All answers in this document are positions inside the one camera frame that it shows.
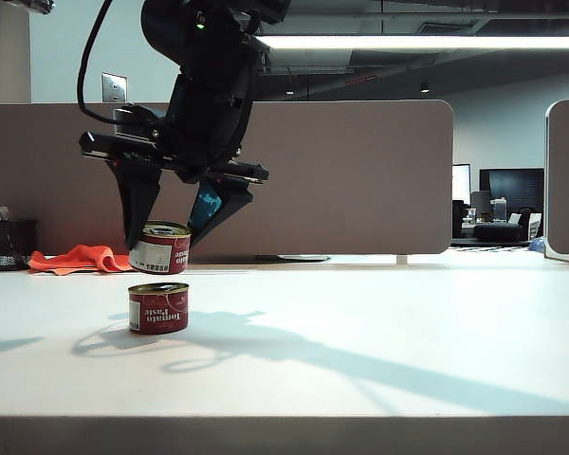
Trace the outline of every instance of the blue object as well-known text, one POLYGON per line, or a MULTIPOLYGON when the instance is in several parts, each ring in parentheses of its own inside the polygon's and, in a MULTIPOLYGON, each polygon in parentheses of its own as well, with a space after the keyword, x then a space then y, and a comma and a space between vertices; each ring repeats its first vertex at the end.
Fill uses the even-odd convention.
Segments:
POLYGON ((537 251, 539 253, 543 253, 544 249, 544 239, 543 237, 536 237, 531 241, 529 244, 528 250, 529 251, 537 251))

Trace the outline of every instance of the wall outlet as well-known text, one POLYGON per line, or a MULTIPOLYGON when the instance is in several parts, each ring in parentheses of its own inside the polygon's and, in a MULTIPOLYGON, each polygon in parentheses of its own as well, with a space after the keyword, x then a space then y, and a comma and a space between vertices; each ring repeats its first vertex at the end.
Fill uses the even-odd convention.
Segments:
POLYGON ((101 73, 101 93, 103 102, 126 102, 126 78, 101 73))

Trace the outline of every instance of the fluorescent light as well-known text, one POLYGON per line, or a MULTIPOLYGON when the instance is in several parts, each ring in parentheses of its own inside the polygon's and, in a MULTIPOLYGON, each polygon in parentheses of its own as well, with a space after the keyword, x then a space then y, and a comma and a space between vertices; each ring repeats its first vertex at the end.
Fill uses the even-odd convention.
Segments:
POLYGON ((569 36, 259 36, 274 49, 569 49, 569 36))

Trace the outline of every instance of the mesh pencil holder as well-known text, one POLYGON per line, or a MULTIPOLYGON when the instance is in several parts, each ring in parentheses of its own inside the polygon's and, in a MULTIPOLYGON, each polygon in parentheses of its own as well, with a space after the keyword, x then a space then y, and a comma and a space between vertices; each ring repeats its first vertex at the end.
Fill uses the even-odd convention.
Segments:
POLYGON ((0 221, 0 270, 25 270, 36 249, 36 220, 0 221))

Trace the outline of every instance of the red can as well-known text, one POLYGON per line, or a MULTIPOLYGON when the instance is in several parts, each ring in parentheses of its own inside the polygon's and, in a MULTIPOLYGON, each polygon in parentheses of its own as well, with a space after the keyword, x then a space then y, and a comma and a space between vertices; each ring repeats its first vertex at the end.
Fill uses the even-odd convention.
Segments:
POLYGON ((158 275, 183 272, 188 265, 191 235, 188 227, 178 223, 148 221, 141 239, 129 252, 129 264, 158 275))
POLYGON ((129 328, 140 334, 168 334, 188 326, 184 282, 152 282, 129 287, 129 328))

